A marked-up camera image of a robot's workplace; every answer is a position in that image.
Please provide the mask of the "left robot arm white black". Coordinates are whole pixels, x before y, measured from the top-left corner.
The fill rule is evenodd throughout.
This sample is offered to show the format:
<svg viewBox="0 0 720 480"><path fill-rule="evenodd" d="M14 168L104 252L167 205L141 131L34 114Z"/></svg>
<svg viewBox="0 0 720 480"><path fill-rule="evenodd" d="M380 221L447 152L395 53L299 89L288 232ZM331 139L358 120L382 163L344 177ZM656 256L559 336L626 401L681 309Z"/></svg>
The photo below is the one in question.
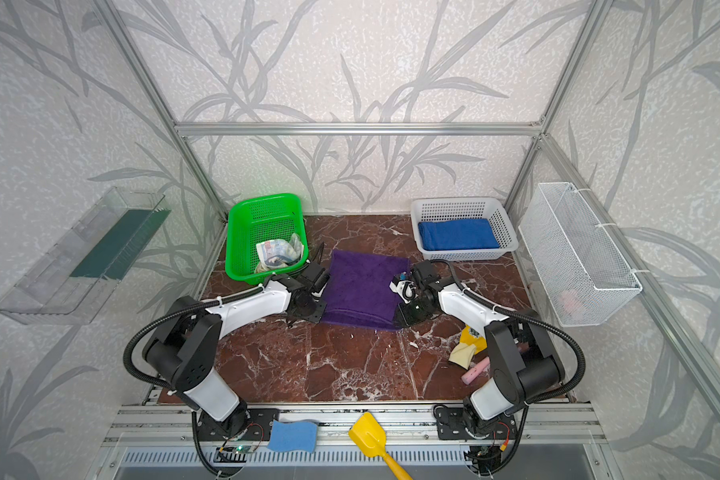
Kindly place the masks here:
<svg viewBox="0 0 720 480"><path fill-rule="evenodd" d="M290 323L320 322L322 292L329 273L320 264L325 245L293 273L267 275L259 285L225 297L197 301L181 297L168 313L142 327L124 349L133 378L160 386L226 429L245 421L247 406L215 369L219 342L234 331L270 316Z"/></svg>

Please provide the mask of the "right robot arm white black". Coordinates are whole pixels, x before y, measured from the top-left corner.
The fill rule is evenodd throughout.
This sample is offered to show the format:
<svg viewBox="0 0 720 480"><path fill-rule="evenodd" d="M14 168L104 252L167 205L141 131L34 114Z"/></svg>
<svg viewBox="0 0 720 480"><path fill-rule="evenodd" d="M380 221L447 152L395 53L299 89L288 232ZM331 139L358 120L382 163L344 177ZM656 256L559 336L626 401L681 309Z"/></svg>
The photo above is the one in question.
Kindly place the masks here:
<svg viewBox="0 0 720 480"><path fill-rule="evenodd" d="M533 310L517 311L465 285L448 261L442 277L438 260L422 261L396 275L390 290L401 297L394 325L410 328L446 314L486 341L490 379L466 397L455 435L484 439L501 422L530 405L570 392L583 379L586 359L571 335Z"/></svg>

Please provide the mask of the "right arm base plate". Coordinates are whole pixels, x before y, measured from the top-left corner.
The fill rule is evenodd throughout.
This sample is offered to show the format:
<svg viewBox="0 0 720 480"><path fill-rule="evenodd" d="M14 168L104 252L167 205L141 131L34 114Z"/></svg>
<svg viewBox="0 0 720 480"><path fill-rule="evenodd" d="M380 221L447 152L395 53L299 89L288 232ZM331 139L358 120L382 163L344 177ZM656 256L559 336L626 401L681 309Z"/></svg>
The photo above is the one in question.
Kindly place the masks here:
<svg viewBox="0 0 720 480"><path fill-rule="evenodd" d="M513 418L481 418L472 407L435 404L432 413L439 440L492 440L508 444L517 435Z"/></svg>

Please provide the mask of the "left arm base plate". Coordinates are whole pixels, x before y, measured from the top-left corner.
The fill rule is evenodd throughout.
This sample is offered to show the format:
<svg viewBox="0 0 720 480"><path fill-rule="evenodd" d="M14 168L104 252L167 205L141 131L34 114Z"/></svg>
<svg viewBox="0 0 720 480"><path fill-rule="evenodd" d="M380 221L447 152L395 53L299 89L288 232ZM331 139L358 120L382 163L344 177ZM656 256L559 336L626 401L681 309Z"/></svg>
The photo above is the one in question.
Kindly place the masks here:
<svg viewBox="0 0 720 480"><path fill-rule="evenodd" d="M242 408L239 406L223 421L213 419L202 411L197 420L200 442L210 441L263 441L271 437L273 423L279 419L276 408Z"/></svg>

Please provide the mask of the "blue towel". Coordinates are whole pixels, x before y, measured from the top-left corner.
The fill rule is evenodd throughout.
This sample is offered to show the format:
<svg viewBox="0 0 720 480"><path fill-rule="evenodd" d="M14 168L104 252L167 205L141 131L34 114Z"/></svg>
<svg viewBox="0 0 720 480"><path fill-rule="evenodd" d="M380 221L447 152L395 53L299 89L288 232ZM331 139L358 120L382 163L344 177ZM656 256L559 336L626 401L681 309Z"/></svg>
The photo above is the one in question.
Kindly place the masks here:
<svg viewBox="0 0 720 480"><path fill-rule="evenodd" d="M499 242L487 219L457 219L419 222L418 230L425 250L498 249Z"/></svg>

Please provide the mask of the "purple towel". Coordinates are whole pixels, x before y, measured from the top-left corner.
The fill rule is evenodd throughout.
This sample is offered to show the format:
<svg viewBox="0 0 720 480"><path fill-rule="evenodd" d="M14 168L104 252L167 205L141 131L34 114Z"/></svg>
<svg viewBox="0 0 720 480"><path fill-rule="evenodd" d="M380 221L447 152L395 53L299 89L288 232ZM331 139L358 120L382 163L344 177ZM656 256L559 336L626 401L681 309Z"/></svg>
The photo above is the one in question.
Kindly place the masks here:
<svg viewBox="0 0 720 480"><path fill-rule="evenodd" d="M397 256L334 250L330 279L322 294L321 323L395 331L395 312L402 302L389 285L408 272L410 260Z"/></svg>

